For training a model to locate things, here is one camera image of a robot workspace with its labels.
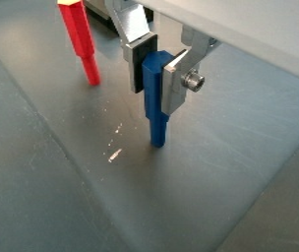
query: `screw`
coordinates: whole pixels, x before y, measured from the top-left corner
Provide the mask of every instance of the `screw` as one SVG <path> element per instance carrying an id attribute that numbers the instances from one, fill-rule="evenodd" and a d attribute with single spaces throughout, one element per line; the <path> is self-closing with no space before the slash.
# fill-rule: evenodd
<path id="1" fill-rule="evenodd" d="M 192 69 L 184 78 L 184 86 L 192 91 L 198 92 L 205 84 L 205 77 L 201 76 L 196 69 Z"/>

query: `red peg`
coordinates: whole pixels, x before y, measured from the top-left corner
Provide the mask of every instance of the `red peg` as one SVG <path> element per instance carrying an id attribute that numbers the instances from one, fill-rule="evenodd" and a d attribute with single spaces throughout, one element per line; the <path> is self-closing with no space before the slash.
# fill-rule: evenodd
<path id="1" fill-rule="evenodd" d="M 95 44 L 91 36 L 83 1 L 58 0 L 58 5 L 77 55 L 82 57 L 90 84 L 98 85 L 102 81 L 102 77 L 95 60 Z"/>

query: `white panel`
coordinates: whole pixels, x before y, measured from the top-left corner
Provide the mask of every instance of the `white panel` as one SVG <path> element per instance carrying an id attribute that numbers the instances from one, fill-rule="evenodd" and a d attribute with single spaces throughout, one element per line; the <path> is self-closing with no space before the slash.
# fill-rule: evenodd
<path id="1" fill-rule="evenodd" d="M 137 0 L 299 76 L 299 0 Z"/>

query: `gray surface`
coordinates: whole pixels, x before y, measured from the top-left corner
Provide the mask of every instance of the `gray surface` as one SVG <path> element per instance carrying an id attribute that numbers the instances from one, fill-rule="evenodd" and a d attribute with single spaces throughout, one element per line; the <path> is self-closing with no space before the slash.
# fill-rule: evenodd
<path id="1" fill-rule="evenodd" d="M 0 251 L 130 251 L 2 65 Z"/>
<path id="2" fill-rule="evenodd" d="M 137 0 L 299 76 L 299 0 Z"/>
<path id="3" fill-rule="evenodd" d="M 299 151 L 218 251 L 299 251 Z"/>
<path id="4" fill-rule="evenodd" d="M 87 85 L 47 0 L 0 0 L 2 62 L 130 249 L 212 251 L 299 146 L 299 79 L 221 45 L 201 65 L 206 87 L 189 94 L 172 118 L 167 146 L 155 150 L 142 94 L 129 90 L 119 38 L 91 22 L 99 87 Z M 182 27 L 157 17 L 155 29 L 161 46 L 178 52 Z"/>

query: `metal bracket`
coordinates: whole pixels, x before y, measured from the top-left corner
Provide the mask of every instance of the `metal bracket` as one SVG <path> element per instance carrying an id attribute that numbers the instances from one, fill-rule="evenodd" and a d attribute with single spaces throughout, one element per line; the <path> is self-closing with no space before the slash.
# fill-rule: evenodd
<path id="1" fill-rule="evenodd" d="M 143 6 L 131 0 L 106 0 L 113 22 L 122 38 L 123 58 L 129 62 L 130 84 L 143 90 L 142 63 L 149 52 L 158 50 L 158 35 L 150 32 Z"/>
<path id="2" fill-rule="evenodd" d="M 181 52 L 163 73 L 162 110 L 167 115 L 186 102 L 188 89 L 198 92 L 202 88 L 205 77 L 198 74 L 200 62 L 220 45 L 213 37 L 189 26 L 184 27 L 182 42 L 192 48 Z"/>

